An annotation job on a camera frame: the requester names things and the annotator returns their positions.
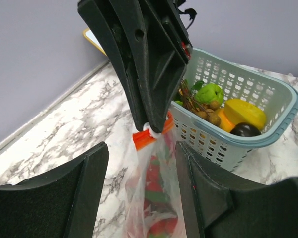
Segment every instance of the orange bag seal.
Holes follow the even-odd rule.
[[[167,117],[168,119],[164,123],[162,134],[167,133],[174,126],[173,116],[170,112],[167,113]],[[155,138],[150,136],[149,130],[133,134],[133,140],[137,151],[156,141]]]

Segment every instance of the black eggplant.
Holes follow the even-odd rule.
[[[233,135],[238,135],[242,137],[253,137],[257,135],[261,135],[257,127],[253,126],[250,123],[242,122],[240,124],[237,124],[234,129],[230,132]]]

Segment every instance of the basket handle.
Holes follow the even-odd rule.
[[[203,123],[201,121],[194,120],[192,123],[198,129],[205,131],[207,134],[209,134],[217,139],[220,139],[221,141],[223,141],[229,145],[232,145],[232,146],[237,146],[237,147],[247,148],[247,149],[266,147],[266,146],[269,146],[269,145],[275,143],[281,137],[281,135],[284,133],[284,131],[287,129],[287,127],[289,126],[289,124],[292,122],[295,115],[297,114],[297,112],[298,112],[298,92],[296,90],[294,90],[294,91],[296,92],[297,99],[296,99],[296,102],[295,102],[293,108],[287,114],[287,116],[282,121],[282,123],[280,123],[280,125],[275,130],[275,132],[271,136],[264,138],[264,139],[257,139],[257,140],[254,139],[254,140],[247,141],[247,140],[242,139],[242,137],[240,137],[241,139],[230,138],[229,136],[225,135],[222,132],[215,131],[215,130],[211,129],[209,126],[207,126],[205,123]]]

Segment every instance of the screw hole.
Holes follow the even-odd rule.
[[[140,29],[137,29],[135,31],[135,38],[137,41],[141,41],[143,39],[144,35],[145,35],[144,32]]]

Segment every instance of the white baseboard trim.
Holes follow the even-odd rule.
[[[35,126],[42,118],[49,113],[51,110],[54,109],[55,106],[57,106],[60,102],[62,102],[68,95],[70,95],[72,92],[74,92],[77,88],[79,88],[83,83],[88,81],[90,78],[92,78],[95,74],[97,74],[102,68],[104,68],[108,64],[108,61],[101,64],[94,70],[92,70],[90,73],[88,73],[85,77],[83,77],[79,82],[77,82],[73,87],[71,87],[67,92],[65,92],[63,95],[61,95],[57,100],[55,100],[51,105],[49,105],[45,110],[41,111],[37,116],[32,118],[30,121],[28,121],[26,124],[21,126],[19,129],[17,129],[14,133],[12,133],[10,136],[8,136],[6,139],[4,139],[0,143],[0,154],[9,148],[14,142],[18,140],[21,136],[23,136],[26,132],[28,132],[33,126]]]

